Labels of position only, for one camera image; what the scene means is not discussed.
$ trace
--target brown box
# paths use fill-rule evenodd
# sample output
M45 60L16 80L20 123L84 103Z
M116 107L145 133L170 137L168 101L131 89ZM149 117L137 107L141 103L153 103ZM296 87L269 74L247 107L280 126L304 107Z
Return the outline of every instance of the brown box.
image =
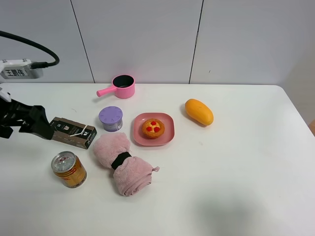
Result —
M309 124L309 128L311 132L315 135L315 120L313 120L312 123Z
M50 126L55 131L52 140L84 149L89 148L97 134L94 126L59 117L55 117Z

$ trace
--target rolled towel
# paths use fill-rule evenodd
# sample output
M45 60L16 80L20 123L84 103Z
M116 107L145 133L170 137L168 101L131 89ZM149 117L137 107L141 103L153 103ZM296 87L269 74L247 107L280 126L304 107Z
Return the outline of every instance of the rolled towel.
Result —
M94 144L94 154L107 168L113 168L118 191L134 195L152 182L153 168L148 162L129 154L130 142L125 133L103 134Z

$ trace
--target pink plate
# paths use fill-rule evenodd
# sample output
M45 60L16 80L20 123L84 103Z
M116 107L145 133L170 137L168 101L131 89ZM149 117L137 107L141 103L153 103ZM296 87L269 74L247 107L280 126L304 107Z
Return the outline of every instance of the pink plate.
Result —
M148 119L159 119L165 126L165 132L157 139L147 138L141 131L142 124ZM172 117L165 113L142 113L134 119L133 122L133 138L138 144L143 146L162 146L174 138L175 128Z

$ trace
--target tart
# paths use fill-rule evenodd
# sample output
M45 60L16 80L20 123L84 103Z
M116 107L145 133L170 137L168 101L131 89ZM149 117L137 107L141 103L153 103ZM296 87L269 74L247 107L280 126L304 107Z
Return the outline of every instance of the tart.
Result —
M142 133L150 139L157 139L164 131L164 124L158 119L148 119L142 125Z

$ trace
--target gold can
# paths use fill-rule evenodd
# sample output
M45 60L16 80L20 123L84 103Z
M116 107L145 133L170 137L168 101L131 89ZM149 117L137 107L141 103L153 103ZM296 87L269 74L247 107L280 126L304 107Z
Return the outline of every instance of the gold can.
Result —
M68 188L80 186L87 178L87 172L79 158L71 151L63 151L55 156L51 162L51 168Z

